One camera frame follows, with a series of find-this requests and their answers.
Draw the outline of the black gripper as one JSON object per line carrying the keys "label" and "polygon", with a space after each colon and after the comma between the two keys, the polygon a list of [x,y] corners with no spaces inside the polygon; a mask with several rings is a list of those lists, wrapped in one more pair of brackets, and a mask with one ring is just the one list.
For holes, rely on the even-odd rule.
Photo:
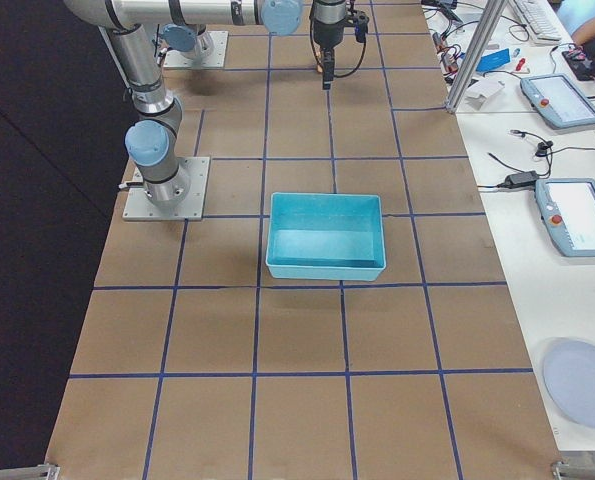
{"label": "black gripper", "polygon": [[346,22],[346,2],[314,0],[310,13],[314,42],[321,50],[322,89],[329,90],[335,78],[334,48],[342,41]]}

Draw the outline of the person's forearm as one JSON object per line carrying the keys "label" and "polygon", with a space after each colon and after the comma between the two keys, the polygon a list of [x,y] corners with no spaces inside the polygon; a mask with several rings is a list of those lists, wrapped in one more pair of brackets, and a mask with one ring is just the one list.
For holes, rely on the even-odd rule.
{"label": "person's forearm", "polygon": [[587,20],[579,26],[571,35],[571,39],[576,45],[584,45],[595,40],[595,17]]}

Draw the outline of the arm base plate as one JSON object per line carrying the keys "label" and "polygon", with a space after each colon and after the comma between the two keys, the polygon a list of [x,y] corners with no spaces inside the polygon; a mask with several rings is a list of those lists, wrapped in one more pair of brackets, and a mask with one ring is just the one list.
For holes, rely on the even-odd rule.
{"label": "arm base plate", "polygon": [[225,66],[227,31],[168,30],[162,34],[168,48],[163,66],[168,70],[207,70]]}
{"label": "arm base plate", "polygon": [[125,221],[201,221],[208,184],[210,157],[178,157],[176,175],[155,184],[135,169],[130,181],[120,184],[127,191],[122,218]]}

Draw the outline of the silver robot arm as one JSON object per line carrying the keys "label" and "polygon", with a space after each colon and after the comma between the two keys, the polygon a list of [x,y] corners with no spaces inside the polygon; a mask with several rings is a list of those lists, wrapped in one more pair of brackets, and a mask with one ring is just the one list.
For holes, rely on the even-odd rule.
{"label": "silver robot arm", "polygon": [[174,154],[182,107],[165,85],[163,56],[147,26],[171,27],[164,42],[187,53],[196,51],[207,25],[262,25],[286,36],[300,26],[303,11],[300,1],[69,1],[66,6],[107,36],[140,118],[126,133],[126,149],[142,176],[146,202],[165,209],[182,203],[193,182]]}
{"label": "silver robot arm", "polygon": [[205,24],[166,24],[159,36],[170,49],[187,58],[203,58],[214,50],[214,42]]}

